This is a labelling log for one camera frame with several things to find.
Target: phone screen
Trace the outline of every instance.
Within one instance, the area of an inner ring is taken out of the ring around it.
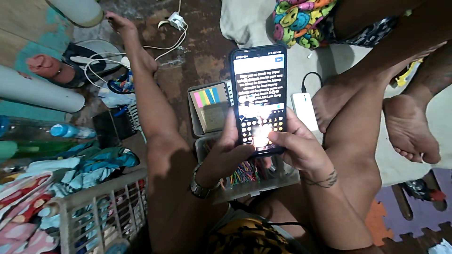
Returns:
[[[233,92],[239,141],[253,144],[253,157],[280,153],[268,139],[286,131],[286,49],[271,45],[232,53]]]

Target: spiral notebook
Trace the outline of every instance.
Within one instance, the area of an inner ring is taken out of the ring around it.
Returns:
[[[233,105],[232,83],[224,83],[190,91],[204,133],[223,128],[229,105]]]

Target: charging cable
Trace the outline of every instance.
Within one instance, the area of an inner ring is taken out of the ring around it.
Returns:
[[[301,92],[302,93],[307,93],[306,92],[306,87],[305,87],[305,81],[306,81],[306,77],[308,77],[309,74],[315,74],[317,77],[319,77],[320,79],[320,86],[323,86],[323,81],[322,81],[322,77],[320,77],[320,74],[318,74],[315,71],[309,72],[308,74],[305,75],[305,77],[303,78],[303,81],[301,83]]]
[[[177,11],[177,12],[174,12],[174,13],[170,16],[169,20],[167,20],[167,21],[161,21],[161,22],[159,23],[159,25],[158,25],[158,27],[160,27],[160,25],[162,25],[162,24],[164,24],[164,23],[170,23],[173,27],[177,28],[179,31],[182,31],[182,30],[183,30],[182,34],[180,35],[180,37],[179,37],[179,39],[176,41],[176,43],[175,43],[174,45],[170,46],[170,47],[165,47],[165,48],[163,48],[163,47],[153,47],[153,46],[143,46],[143,47],[146,47],[146,48],[153,48],[153,49],[158,49],[158,50],[168,50],[167,52],[165,52],[165,53],[159,55],[158,57],[156,57],[156,58],[155,58],[156,61],[157,61],[159,58],[161,58],[162,56],[164,56],[164,55],[170,53],[171,51],[173,51],[174,49],[178,48],[178,47],[184,42],[185,38],[187,37],[188,24],[187,24],[187,23],[184,21],[184,19],[179,15],[181,4],[182,4],[182,0],[179,0],[179,8],[178,8],[178,11]],[[85,74],[86,79],[87,79],[92,85],[95,85],[95,86],[97,86],[97,87],[99,87],[99,88],[101,88],[101,86],[96,85],[96,84],[88,77],[88,73],[87,73],[87,70],[88,70],[88,69],[89,69],[94,75],[96,75],[96,77],[98,77],[100,80],[102,80],[103,82],[106,83],[107,81],[104,80],[103,78],[101,78],[97,73],[95,73],[95,72],[93,71],[93,69],[91,68],[91,64],[94,64],[94,62],[97,63],[98,61],[104,60],[104,61],[109,61],[109,62],[113,62],[113,63],[118,63],[118,64],[120,64],[120,65],[124,65],[123,62],[119,62],[119,61],[114,61],[114,60],[106,59],[107,56],[104,56],[104,58],[102,58],[102,59],[93,59],[93,57],[98,56],[98,55],[102,55],[102,54],[108,54],[108,55],[111,55],[111,56],[109,56],[109,57],[113,57],[113,56],[125,55],[126,53],[103,52],[103,53],[97,53],[97,54],[94,54],[94,55],[92,55],[92,56],[89,57],[89,60],[90,60],[90,61],[86,64],[86,66],[85,66],[85,68],[84,68],[84,74]]]

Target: white basket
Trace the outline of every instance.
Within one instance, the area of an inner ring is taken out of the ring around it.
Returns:
[[[93,241],[97,244],[87,248],[88,254],[104,254],[113,245],[129,246],[146,224],[146,193],[147,170],[139,169],[67,197],[53,198],[48,206],[53,214],[61,215],[61,253],[76,254]],[[81,240],[92,234],[89,240]]]

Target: wristwatch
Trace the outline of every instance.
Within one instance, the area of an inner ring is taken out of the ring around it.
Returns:
[[[202,165],[202,162],[200,164],[198,164],[195,168],[195,170],[193,171],[193,177],[192,177],[192,182],[190,183],[190,190],[192,191],[193,195],[195,195],[197,198],[202,198],[202,199],[206,199],[209,196],[209,193],[213,190],[215,190],[216,188],[218,188],[218,186],[220,186],[220,181],[218,181],[218,183],[215,185],[215,187],[209,189],[209,188],[204,188],[201,185],[199,185],[196,182],[196,172],[198,171],[199,167]]]

